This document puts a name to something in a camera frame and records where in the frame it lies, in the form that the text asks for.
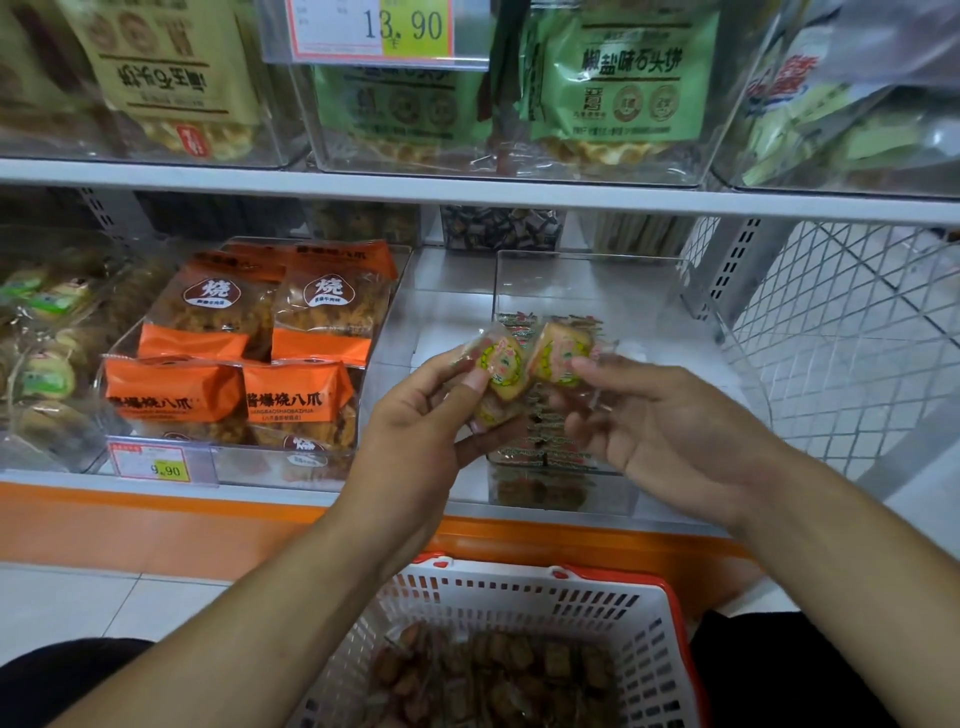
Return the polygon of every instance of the yellow price label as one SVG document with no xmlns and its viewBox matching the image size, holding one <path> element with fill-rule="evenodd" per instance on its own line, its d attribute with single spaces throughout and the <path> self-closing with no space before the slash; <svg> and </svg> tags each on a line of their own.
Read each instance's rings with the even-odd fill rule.
<svg viewBox="0 0 960 728">
<path fill-rule="evenodd" d="M 380 0 L 380 16 L 364 11 L 368 37 L 380 36 L 388 58 L 453 56 L 452 0 Z"/>
<path fill-rule="evenodd" d="M 155 460 L 151 470 L 159 480 L 190 482 L 190 473 L 186 469 L 186 464 L 180 460 Z"/>
</svg>

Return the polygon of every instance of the left hand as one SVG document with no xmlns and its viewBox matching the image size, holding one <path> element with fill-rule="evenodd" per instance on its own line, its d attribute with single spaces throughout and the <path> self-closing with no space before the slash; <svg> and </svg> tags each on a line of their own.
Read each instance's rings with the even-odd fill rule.
<svg viewBox="0 0 960 728">
<path fill-rule="evenodd" d="M 331 509 L 383 581 L 433 538 L 457 473 L 526 431 L 525 418 L 517 418 L 457 442 L 490 381 L 485 370 L 471 368 L 447 391 L 464 372 L 455 366 L 457 351 L 429 359 L 376 404 Z"/>
</svg>

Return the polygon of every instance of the right hand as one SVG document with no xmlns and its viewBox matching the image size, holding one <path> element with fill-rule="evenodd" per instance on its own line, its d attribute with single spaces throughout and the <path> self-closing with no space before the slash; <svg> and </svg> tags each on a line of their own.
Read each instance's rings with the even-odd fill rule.
<svg viewBox="0 0 960 728">
<path fill-rule="evenodd" d="M 740 404 L 681 367 L 620 356 L 573 359 L 572 369 L 611 406 L 590 411 L 561 391 L 577 447 L 605 460 L 650 495 L 695 518 L 735 530 L 747 506 L 784 468 L 805 458 Z"/>
</svg>

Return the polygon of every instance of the hand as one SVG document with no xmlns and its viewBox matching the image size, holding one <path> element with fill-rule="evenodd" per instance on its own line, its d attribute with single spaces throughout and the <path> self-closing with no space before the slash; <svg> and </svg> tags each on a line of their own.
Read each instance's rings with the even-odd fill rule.
<svg viewBox="0 0 960 728">
<path fill-rule="evenodd" d="M 555 390 L 550 404 L 568 413 L 567 436 L 690 516 L 735 530 L 757 491 L 797 456 L 805 458 L 686 369 L 619 356 L 600 363 L 576 358 L 571 366 L 612 406 L 590 412 Z"/>
<path fill-rule="evenodd" d="M 383 560 L 383 579 L 406 567 L 429 543 L 461 468 L 519 437 L 527 426 L 518 418 L 456 442 L 490 375 L 469 368 L 454 383 L 464 373 L 455 359 L 456 350 L 434 356 L 376 404 L 343 493 L 331 509 L 353 530 L 368 558 Z"/>
</svg>

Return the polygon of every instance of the forearm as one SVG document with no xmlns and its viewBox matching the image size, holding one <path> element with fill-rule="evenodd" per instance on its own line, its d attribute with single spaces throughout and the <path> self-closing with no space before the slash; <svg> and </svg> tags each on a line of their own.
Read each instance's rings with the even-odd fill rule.
<svg viewBox="0 0 960 728">
<path fill-rule="evenodd" d="M 281 725 L 379 587 L 355 524 L 335 511 L 55 728 Z"/>
<path fill-rule="evenodd" d="M 902 728 L 960 715 L 960 565 L 805 456 L 737 527 L 757 559 Z"/>
</svg>

